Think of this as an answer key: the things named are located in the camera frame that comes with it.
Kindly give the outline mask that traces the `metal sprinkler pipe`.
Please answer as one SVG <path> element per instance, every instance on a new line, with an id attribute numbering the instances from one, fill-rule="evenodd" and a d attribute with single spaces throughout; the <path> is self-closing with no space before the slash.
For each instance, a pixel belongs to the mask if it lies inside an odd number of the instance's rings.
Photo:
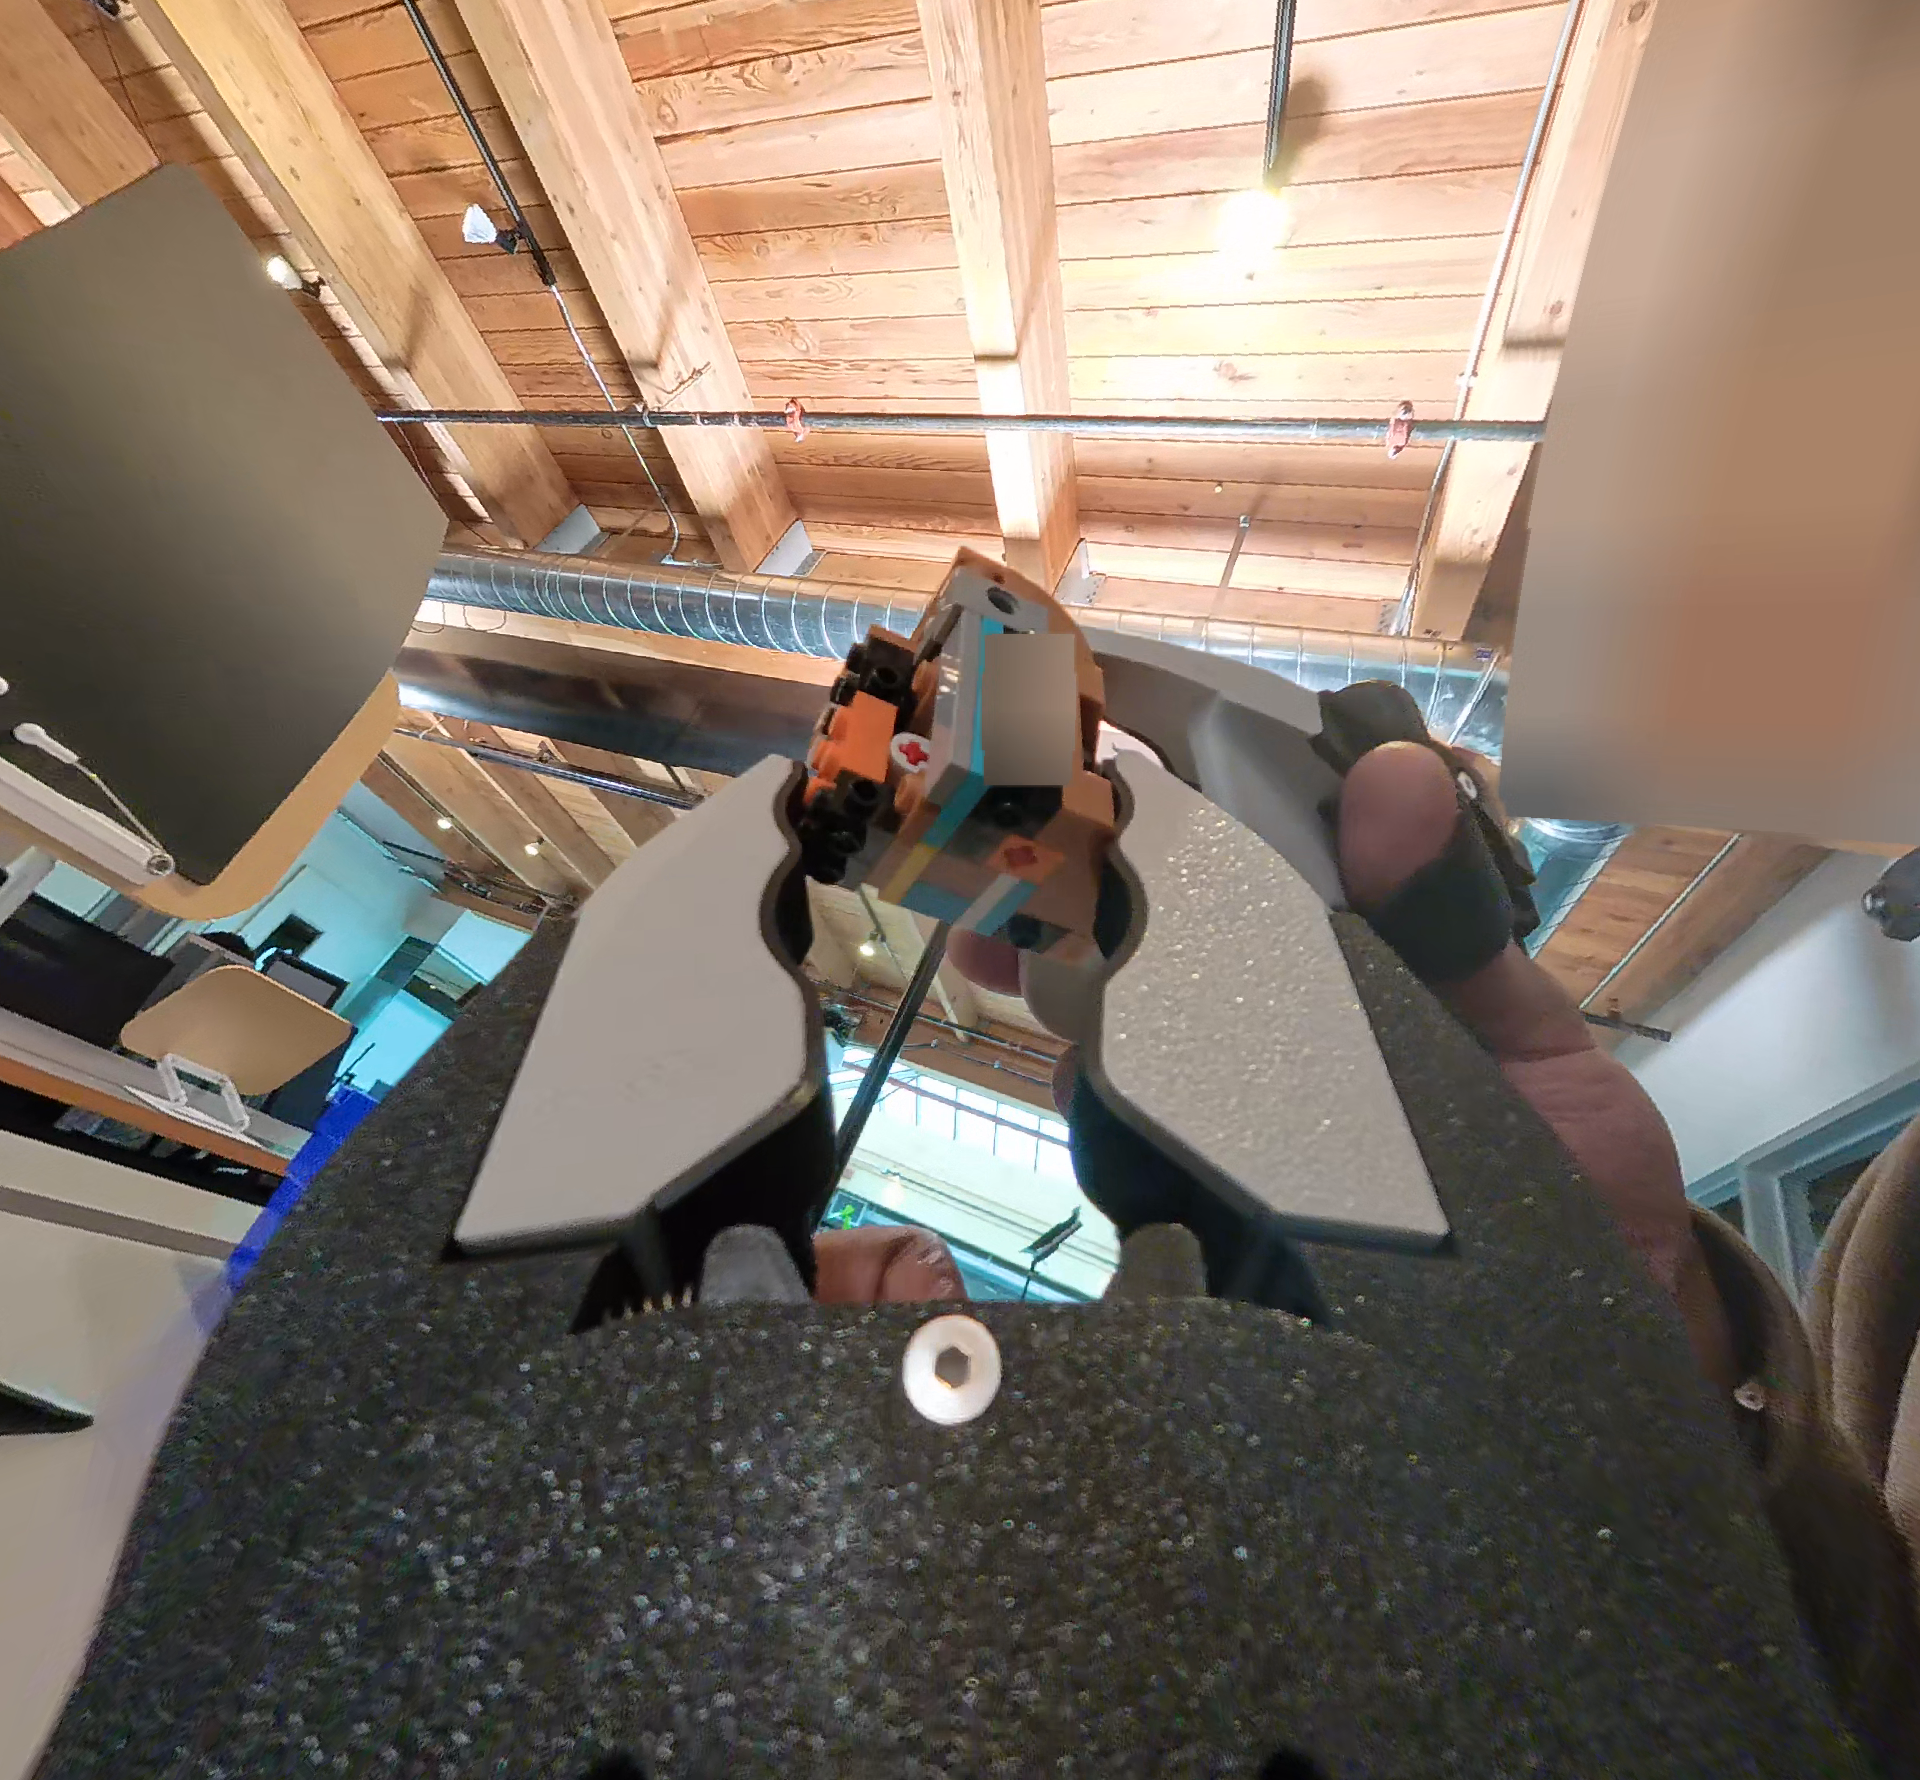
<path id="1" fill-rule="evenodd" d="M 1234 420 L 1234 417 L 983 417 L 983 414 L 880 414 L 818 410 L 783 401 L 779 410 L 373 410 L 378 426 L 440 429 L 643 429 L 654 434 L 780 434 L 814 439 L 827 434 L 899 434 L 926 439 L 1124 439 L 1124 442 L 1205 442 L 1205 444 L 1363 444 L 1398 457 L 1409 447 L 1440 444 L 1539 444 L 1548 423 L 1500 420 L 1421 420 L 1406 401 L 1386 420 Z"/>

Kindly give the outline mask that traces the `clear acrylic stand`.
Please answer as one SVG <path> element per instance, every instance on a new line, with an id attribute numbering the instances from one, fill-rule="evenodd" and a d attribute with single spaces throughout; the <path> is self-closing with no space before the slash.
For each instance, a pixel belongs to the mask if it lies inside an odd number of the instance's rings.
<path id="1" fill-rule="evenodd" d="M 154 1083 L 137 1090 L 137 1095 L 167 1109 L 172 1118 L 241 1138 L 253 1136 L 253 1108 L 244 1102 L 234 1082 L 225 1073 L 206 1069 L 182 1054 L 161 1054 L 154 1064 Z"/>

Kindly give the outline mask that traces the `large rounded wooden panel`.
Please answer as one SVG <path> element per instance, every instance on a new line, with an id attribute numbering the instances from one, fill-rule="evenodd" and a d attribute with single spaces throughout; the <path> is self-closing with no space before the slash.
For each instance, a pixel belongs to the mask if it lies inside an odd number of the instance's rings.
<path id="1" fill-rule="evenodd" d="M 394 738 L 445 521 L 225 206 L 159 167 L 4 254 L 4 833 L 270 900 Z"/>

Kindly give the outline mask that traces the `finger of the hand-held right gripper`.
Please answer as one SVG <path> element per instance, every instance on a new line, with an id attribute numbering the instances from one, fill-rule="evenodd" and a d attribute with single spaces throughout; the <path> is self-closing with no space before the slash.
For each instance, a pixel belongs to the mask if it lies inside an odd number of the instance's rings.
<path id="1" fill-rule="evenodd" d="M 1171 748 L 1210 738 L 1315 739 L 1325 710 L 1314 691 L 1243 660 L 1163 638 L 1087 628 L 1114 726 Z"/>
<path id="2" fill-rule="evenodd" d="M 1328 908 L 1346 904 L 1331 824 L 1340 775 L 1315 752 L 1315 699 L 1119 699 L 1117 728 L 1283 855 Z"/>

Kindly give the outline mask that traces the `smooth silver ventilation duct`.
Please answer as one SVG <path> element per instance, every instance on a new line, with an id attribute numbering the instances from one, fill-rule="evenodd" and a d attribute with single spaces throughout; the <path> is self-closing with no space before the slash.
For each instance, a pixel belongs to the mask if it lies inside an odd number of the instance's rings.
<path id="1" fill-rule="evenodd" d="M 721 775 L 770 755 L 802 761 L 829 696 L 829 677 L 491 632 L 410 638 L 394 670 L 407 709 Z"/>

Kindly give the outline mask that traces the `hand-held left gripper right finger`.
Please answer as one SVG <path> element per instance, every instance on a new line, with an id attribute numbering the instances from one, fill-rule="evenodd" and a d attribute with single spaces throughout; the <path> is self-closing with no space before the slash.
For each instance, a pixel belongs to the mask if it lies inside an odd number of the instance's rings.
<path id="1" fill-rule="evenodd" d="M 1309 1246 L 1406 1256 L 1453 1225 L 1331 904 L 1152 755 L 1117 755 L 1106 965 L 1069 1034 L 1069 1158 L 1117 1287 L 1314 1304 Z"/>

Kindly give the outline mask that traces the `small rounded wooden panel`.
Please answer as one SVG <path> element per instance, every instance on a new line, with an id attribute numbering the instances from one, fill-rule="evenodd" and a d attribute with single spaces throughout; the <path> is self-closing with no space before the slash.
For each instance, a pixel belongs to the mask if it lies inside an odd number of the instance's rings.
<path id="1" fill-rule="evenodd" d="M 271 1095 L 349 1040 L 349 1024 L 244 965 L 208 969 L 133 1015 L 117 1044 L 151 1064 L 190 1064 L 238 1095 Z"/>

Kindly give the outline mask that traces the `black pole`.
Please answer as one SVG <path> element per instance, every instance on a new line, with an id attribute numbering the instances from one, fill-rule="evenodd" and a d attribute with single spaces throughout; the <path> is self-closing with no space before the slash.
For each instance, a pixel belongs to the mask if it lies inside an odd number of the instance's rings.
<path id="1" fill-rule="evenodd" d="M 821 1223 L 829 1217 L 829 1206 L 842 1187 L 842 1180 L 853 1161 L 853 1151 L 871 1125 L 876 1103 L 881 1097 L 881 1090 L 887 1086 L 887 1079 L 903 1054 L 903 1047 L 920 1019 L 920 1011 L 926 1005 L 929 992 L 934 989 L 934 979 L 941 976 L 941 969 L 949 954 L 949 940 L 951 940 L 951 923 L 934 923 L 934 928 L 926 937 L 926 952 L 916 956 L 916 965 L 910 972 L 910 979 L 906 983 L 899 1004 L 893 1005 L 893 1015 L 880 1037 L 880 1047 L 874 1051 L 874 1061 L 867 1064 L 851 1109 L 835 1126 L 835 1152 L 834 1152 L 834 1177 L 829 1177 L 829 1190 L 821 1206 Z"/>

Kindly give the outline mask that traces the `ribbed silver ventilation duct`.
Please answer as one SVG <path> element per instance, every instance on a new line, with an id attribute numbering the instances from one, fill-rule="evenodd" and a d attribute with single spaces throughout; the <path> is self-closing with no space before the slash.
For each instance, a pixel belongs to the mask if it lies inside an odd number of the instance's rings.
<path id="1" fill-rule="evenodd" d="M 815 577 L 721 576 L 696 570 L 617 570 L 547 553 L 445 553 L 425 595 L 445 606 L 495 611 L 696 638 L 783 657 L 842 660 L 867 628 L 910 632 L 929 599 L 910 589 L 825 585 Z M 1500 761 L 1509 665 L 1474 641 L 1328 632 L 1221 616 L 1165 616 L 1075 606 L 1087 637 L 1259 665 L 1309 693 L 1357 681 L 1406 689 L 1428 732 Z"/>

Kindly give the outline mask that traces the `multicolour brick toy model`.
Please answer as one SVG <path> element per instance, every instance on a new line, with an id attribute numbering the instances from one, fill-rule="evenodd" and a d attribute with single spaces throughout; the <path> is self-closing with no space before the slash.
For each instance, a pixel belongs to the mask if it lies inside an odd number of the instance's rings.
<path id="1" fill-rule="evenodd" d="M 829 684 L 795 806 L 803 874 L 1094 965 L 1119 829 L 1103 716 L 1069 613 L 1014 570 L 954 554 L 916 628 L 874 624 Z"/>

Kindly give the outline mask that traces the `blue plastic bin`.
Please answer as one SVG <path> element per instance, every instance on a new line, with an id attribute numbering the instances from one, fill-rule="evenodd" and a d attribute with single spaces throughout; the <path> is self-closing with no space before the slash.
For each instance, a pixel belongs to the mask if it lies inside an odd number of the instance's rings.
<path id="1" fill-rule="evenodd" d="M 323 1173 L 323 1168 L 334 1161 L 334 1157 L 341 1151 L 341 1145 L 349 1138 L 349 1134 L 370 1118 L 370 1113 L 378 1109 L 378 1097 L 370 1093 L 361 1093 L 355 1086 L 341 1086 L 335 1095 L 331 1095 L 319 1125 L 313 1126 L 309 1138 L 302 1145 L 296 1158 L 287 1168 L 287 1177 L 279 1181 L 276 1193 L 270 1203 L 260 1209 L 260 1215 L 253 1220 L 248 1230 L 244 1241 L 234 1246 L 228 1255 L 228 1264 L 222 1267 L 222 1288 L 225 1298 L 238 1298 L 241 1288 L 245 1288 L 253 1271 L 266 1255 L 266 1246 L 271 1242 L 276 1230 L 290 1220 L 290 1215 L 302 1206 L 307 1190 L 315 1184 L 315 1180 Z"/>

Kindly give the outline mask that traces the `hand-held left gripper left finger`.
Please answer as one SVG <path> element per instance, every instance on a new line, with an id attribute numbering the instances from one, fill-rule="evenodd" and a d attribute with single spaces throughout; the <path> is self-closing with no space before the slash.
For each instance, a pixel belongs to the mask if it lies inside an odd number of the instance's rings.
<path id="1" fill-rule="evenodd" d="M 815 1298 L 835 1116 L 802 785 L 760 761 L 581 908 L 454 1223 L 464 1256 L 602 1246 L 597 1307 Z"/>

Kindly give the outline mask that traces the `person's right hand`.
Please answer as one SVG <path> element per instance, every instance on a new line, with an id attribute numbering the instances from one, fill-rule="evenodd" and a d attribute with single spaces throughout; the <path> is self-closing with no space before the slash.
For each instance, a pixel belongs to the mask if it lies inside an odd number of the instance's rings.
<path id="1" fill-rule="evenodd" d="M 1398 739 L 1359 757 L 1346 775 L 1340 806 L 1340 866 L 1351 904 L 1390 901 L 1447 855 L 1457 824 L 1454 771 L 1428 746 Z M 1447 979 L 1437 995 L 1554 1126 L 1678 1307 L 1703 1379 L 1729 1391 L 1729 1320 L 1691 1228 L 1678 1145 L 1645 1090 L 1596 1047 L 1562 983 L 1509 940 L 1497 956 L 1468 976 Z"/>

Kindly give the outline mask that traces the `person's left hand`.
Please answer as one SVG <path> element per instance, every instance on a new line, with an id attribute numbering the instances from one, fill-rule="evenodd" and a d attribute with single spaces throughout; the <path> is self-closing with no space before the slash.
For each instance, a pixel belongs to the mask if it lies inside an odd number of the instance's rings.
<path id="1" fill-rule="evenodd" d="M 825 1307 L 964 1304 L 965 1284 L 944 1238 L 920 1225 L 825 1228 L 815 1301 Z"/>

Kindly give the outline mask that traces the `black ceiling conduit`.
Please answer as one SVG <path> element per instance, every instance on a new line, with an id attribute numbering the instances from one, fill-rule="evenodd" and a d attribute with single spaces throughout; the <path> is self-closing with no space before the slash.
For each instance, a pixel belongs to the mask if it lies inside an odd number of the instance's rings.
<path id="1" fill-rule="evenodd" d="M 1288 134 L 1288 102 L 1289 102 L 1294 57 L 1299 38 L 1299 10 L 1302 0 L 1276 0 L 1276 31 L 1273 31 L 1267 114 L 1265 114 L 1265 163 L 1260 163 L 1260 190 L 1273 199 L 1283 190 L 1283 173 L 1288 173 L 1283 134 Z"/>

